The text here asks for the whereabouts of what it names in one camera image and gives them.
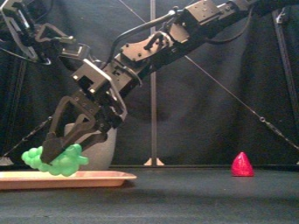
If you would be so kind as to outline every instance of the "black table surface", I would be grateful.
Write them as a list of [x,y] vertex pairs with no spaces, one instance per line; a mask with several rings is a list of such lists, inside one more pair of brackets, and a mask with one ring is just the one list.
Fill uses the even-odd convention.
[[299,172],[120,169],[120,187],[0,192],[0,223],[299,223]]

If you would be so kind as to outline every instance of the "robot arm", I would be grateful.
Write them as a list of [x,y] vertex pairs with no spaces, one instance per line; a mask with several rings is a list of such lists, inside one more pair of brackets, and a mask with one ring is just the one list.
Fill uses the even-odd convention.
[[[248,14],[262,16],[289,4],[299,4],[299,0],[229,0],[221,5],[212,0],[200,0],[182,10],[173,8],[165,16],[124,32],[116,38],[106,62],[98,64],[89,48],[78,45],[56,27],[44,24],[35,29],[33,19],[25,16],[29,13],[22,0],[6,0],[1,12],[22,52],[40,62],[57,55],[65,66],[74,70],[70,77],[78,84],[78,91],[62,97],[56,108],[42,143],[41,161],[49,164],[82,135],[97,130],[98,134],[81,142],[82,150],[104,142],[108,130],[125,120],[122,98],[141,85],[142,78],[150,72],[176,61],[206,41],[212,42],[216,34]],[[125,44],[114,56],[120,40],[160,24],[160,31],[141,42]],[[64,136],[61,118],[74,111],[74,126]]]

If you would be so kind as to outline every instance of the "orange tray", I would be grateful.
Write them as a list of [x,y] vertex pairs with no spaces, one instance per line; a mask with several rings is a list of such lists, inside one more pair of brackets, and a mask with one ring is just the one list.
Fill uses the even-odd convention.
[[77,171],[69,177],[40,171],[0,171],[0,190],[121,186],[130,173],[120,171]]

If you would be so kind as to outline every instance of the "black backdrop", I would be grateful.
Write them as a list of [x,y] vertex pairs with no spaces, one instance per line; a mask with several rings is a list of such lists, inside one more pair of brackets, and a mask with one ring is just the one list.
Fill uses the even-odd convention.
[[[150,13],[160,17],[174,5],[181,8],[190,0],[154,0],[153,10],[149,0],[122,2],[148,21]],[[296,10],[297,6],[282,27],[294,83],[299,74]],[[116,36],[142,23],[117,0],[54,1],[46,22],[88,44],[101,60],[106,59]],[[217,38],[233,35],[244,23],[244,20],[238,21]],[[149,31],[145,31],[126,42],[140,41],[148,35]],[[0,56],[0,146],[6,151],[52,115],[60,98],[77,87],[70,72],[58,61],[52,66],[21,65],[18,60]],[[253,17],[246,32],[232,43],[205,44],[188,56],[297,143],[272,16]],[[128,117],[117,129],[113,165],[141,165],[149,157],[158,157],[166,165],[229,165],[240,151],[246,153],[253,165],[293,165],[299,161],[299,151],[268,130],[185,58],[144,78],[142,87],[128,95],[125,105]],[[17,164],[21,153],[41,145],[45,133],[46,129],[11,153]]]

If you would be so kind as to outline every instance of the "red cone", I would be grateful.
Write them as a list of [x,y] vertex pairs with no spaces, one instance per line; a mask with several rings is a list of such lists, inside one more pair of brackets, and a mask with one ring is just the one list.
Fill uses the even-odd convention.
[[253,177],[253,169],[248,162],[248,157],[244,152],[240,152],[230,166],[230,174],[233,177]]

